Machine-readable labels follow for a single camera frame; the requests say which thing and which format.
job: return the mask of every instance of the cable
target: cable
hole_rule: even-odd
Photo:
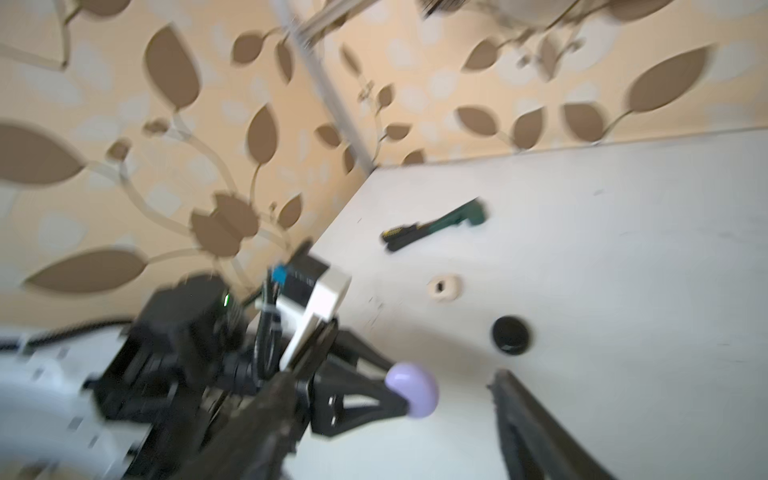
[[[219,395],[219,398],[216,399],[216,402],[214,402],[213,406],[210,407],[210,410],[208,410],[210,413],[210,421],[208,422],[208,426],[214,423],[216,417],[218,417],[219,412],[224,405],[224,402],[226,402],[229,397],[229,392],[222,392],[221,395]]]
[[[71,326],[61,330],[53,330],[51,332],[43,333],[40,336],[33,336],[26,343],[21,338],[17,339],[0,339],[0,351],[2,352],[16,352],[23,346],[29,349],[37,349],[43,346],[48,346],[53,343],[59,343],[64,340],[74,338],[76,336],[85,335],[96,330],[107,328],[110,326],[130,325],[134,322],[133,317],[129,316],[116,316],[115,318],[107,318],[103,320],[95,320],[91,322],[81,323],[79,325]]]
[[[293,263],[293,261],[296,258],[299,258],[303,255],[307,255],[310,252],[310,249],[312,248],[313,242],[311,238],[306,238],[302,243],[299,244],[299,246],[296,248],[296,250],[293,252],[291,257],[288,259],[287,262],[285,262],[286,265],[290,265]],[[262,296],[263,294],[263,288],[259,288],[257,291],[251,293],[248,297],[246,297],[245,300],[243,300],[243,306],[249,306],[251,303],[253,303],[254,300]]]
[[[254,343],[254,363],[253,371],[256,377],[261,380],[271,379],[277,373],[280,360],[280,349],[278,344],[283,335],[283,329],[280,324],[280,314],[274,312],[275,305],[275,286],[272,283],[272,270],[266,272],[266,279],[263,285],[263,303],[261,318],[256,331],[256,342]]]

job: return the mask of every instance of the white tabletop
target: white tabletop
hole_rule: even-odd
[[[431,369],[430,418],[306,435],[296,480],[506,478],[490,392],[512,370],[623,480],[768,478],[768,135],[378,170],[313,252],[352,274],[340,319]],[[397,253],[383,230],[480,197],[488,221]],[[452,303],[426,285],[462,277]],[[500,316],[534,342],[495,351]]]

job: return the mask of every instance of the black circular cap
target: black circular cap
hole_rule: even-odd
[[[507,355],[520,355],[528,348],[531,336],[528,327],[517,316],[503,316],[491,330],[493,343]]]

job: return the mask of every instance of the wallpaper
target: wallpaper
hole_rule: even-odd
[[[6,324],[250,292],[365,177],[267,0],[4,0],[0,85]]]
[[[316,46],[377,164],[768,125],[768,0],[424,3],[379,0]]]

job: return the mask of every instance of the metal rod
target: metal rod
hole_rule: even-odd
[[[311,40],[315,38],[315,35],[331,26],[333,22],[364,3],[373,2],[371,0],[335,0],[330,2],[322,10],[312,15],[312,18],[304,22],[299,27],[299,31],[304,38]]]
[[[368,152],[366,144],[362,140],[362,136],[352,121],[352,117],[349,116],[349,112],[346,110],[341,97],[333,87],[333,83],[328,77],[325,68],[312,50],[310,37],[305,34],[305,31],[309,31],[310,28],[325,28],[330,22],[333,22],[339,16],[344,15],[356,5],[369,1],[370,0],[336,0],[317,14],[320,15],[325,11],[335,12],[334,15],[336,15],[336,17],[328,14],[327,17],[323,17],[322,22],[321,20],[317,20],[315,24],[308,25],[309,22],[305,22],[304,24],[300,23],[300,20],[293,12],[290,3],[286,0],[270,0],[270,4],[277,15],[277,18],[283,26],[288,29],[290,37],[298,47],[304,65],[309,71],[310,77],[312,77],[315,82],[320,94],[323,96],[323,101],[331,116],[333,116],[336,126],[341,131],[342,136],[344,136],[349,144],[352,145],[357,164],[364,172],[366,172],[366,175],[373,171],[373,159],[371,154]],[[312,17],[310,22],[317,17],[317,15]]]

